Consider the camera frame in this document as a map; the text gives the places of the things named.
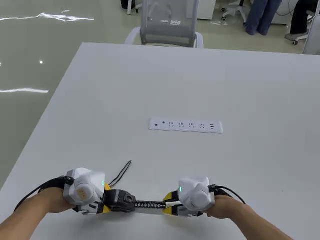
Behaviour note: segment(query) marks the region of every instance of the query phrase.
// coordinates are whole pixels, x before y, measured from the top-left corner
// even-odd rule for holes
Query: forearm
[[[0,224],[0,239],[30,239],[47,212],[46,200],[40,195],[25,200],[10,217]]]
[[[291,240],[270,222],[256,214],[249,206],[237,204],[230,219],[238,226],[248,240]]]

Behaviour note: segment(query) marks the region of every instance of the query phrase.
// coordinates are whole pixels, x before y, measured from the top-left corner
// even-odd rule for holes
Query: hand
[[[61,188],[49,187],[39,192],[34,198],[45,204],[48,213],[61,213],[75,207],[66,202],[63,192]]]
[[[217,219],[230,219],[237,208],[244,206],[243,203],[226,195],[216,195],[214,196],[214,200],[214,206],[204,212],[208,217],[215,217]]]

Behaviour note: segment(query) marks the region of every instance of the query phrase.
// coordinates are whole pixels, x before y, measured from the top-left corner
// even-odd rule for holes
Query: office floor
[[[239,16],[221,23],[223,2],[216,3],[212,20],[197,22],[205,48],[302,52],[303,43],[284,39],[284,25],[271,26],[267,36],[250,36]],[[121,44],[139,25],[140,15],[126,15],[120,0],[1,1],[0,188],[81,42]]]

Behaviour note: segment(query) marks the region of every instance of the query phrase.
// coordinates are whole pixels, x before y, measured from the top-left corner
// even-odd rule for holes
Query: power strip
[[[149,121],[150,130],[185,131],[222,134],[220,121],[172,120],[153,117]]]

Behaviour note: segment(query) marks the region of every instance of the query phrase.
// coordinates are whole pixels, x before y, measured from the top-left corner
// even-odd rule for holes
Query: mesh chair back
[[[141,43],[193,47],[197,10],[198,0],[143,0]]]
[[[320,15],[316,15],[312,19],[303,53],[320,55]]]

